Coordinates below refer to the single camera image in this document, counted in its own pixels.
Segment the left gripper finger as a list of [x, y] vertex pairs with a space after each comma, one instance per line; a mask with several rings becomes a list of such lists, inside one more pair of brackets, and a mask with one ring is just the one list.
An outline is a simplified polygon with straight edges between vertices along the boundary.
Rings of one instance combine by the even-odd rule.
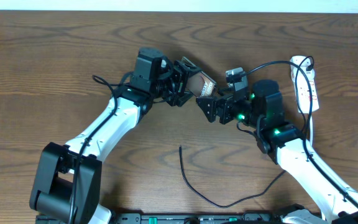
[[176, 95], [173, 101], [173, 106], [183, 106], [192, 97], [193, 94], [189, 91], [184, 92], [182, 96]]
[[201, 71], [201, 68], [189, 62], [188, 60], [176, 60], [174, 62], [175, 70], [177, 70], [183, 76], [188, 78], [196, 75], [198, 72]]

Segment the bronze Galaxy smartphone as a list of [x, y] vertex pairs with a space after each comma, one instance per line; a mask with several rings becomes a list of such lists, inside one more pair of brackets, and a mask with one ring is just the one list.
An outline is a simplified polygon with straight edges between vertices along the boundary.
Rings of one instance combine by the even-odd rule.
[[[186, 57], [182, 57], [181, 60], [191, 62]], [[211, 96], [215, 88], [216, 82], [202, 69], [190, 78], [185, 76], [185, 90], [191, 92], [196, 97]]]

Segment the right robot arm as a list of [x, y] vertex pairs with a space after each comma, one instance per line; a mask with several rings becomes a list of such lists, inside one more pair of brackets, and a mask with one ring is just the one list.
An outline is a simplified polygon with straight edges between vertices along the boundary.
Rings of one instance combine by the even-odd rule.
[[289, 173], [313, 199], [328, 223], [358, 223], [358, 192], [347, 185], [313, 149], [309, 140], [285, 119], [278, 83], [260, 80], [250, 96], [235, 91], [196, 99], [208, 121], [234, 119], [255, 129], [258, 148]]

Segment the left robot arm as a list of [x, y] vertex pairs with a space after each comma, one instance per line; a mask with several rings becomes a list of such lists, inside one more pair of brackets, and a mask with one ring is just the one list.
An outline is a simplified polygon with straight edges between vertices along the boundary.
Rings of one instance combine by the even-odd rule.
[[77, 137], [45, 146], [29, 207], [63, 223], [109, 223], [113, 212], [99, 202], [103, 162], [154, 104], [182, 106], [191, 96], [188, 80], [200, 71], [185, 59], [172, 62], [158, 49], [141, 47], [134, 70], [118, 84], [93, 76], [110, 89], [108, 104]]

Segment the black USB plug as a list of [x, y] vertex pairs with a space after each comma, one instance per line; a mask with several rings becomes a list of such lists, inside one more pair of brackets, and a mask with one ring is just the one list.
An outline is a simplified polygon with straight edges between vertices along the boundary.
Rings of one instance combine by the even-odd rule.
[[309, 65], [306, 67], [306, 71], [307, 71], [307, 72], [312, 71], [312, 69], [314, 69], [314, 64], [313, 64], [313, 63], [309, 64]]

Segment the white power strip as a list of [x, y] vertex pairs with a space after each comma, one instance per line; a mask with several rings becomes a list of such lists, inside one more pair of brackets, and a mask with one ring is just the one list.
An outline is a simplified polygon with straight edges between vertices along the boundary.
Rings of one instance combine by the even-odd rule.
[[298, 103], [298, 112], [308, 114], [310, 111], [310, 102], [312, 101], [312, 112], [319, 109], [316, 84], [314, 81], [315, 70], [307, 72], [306, 67], [313, 63], [312, 57], [296, 55], [290, 59], [291, 62], [300, 66], [298, 70], [293, 65], [290, 66], [291, 80], [293, 82], [296, 102]]

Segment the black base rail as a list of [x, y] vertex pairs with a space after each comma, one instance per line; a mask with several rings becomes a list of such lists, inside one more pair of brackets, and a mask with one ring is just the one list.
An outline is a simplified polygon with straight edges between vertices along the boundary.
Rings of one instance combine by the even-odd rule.
[[186, 214], [186, 215], [141, 215], [138, 213], [113, 214], [110, 221], [92, 218], [89, 223], [108, 224], [218, 224], [218, 223], [283, 223], [280, 218], [269, 213], [245, 213], [243, 215], [212, 215], [212, 214]]

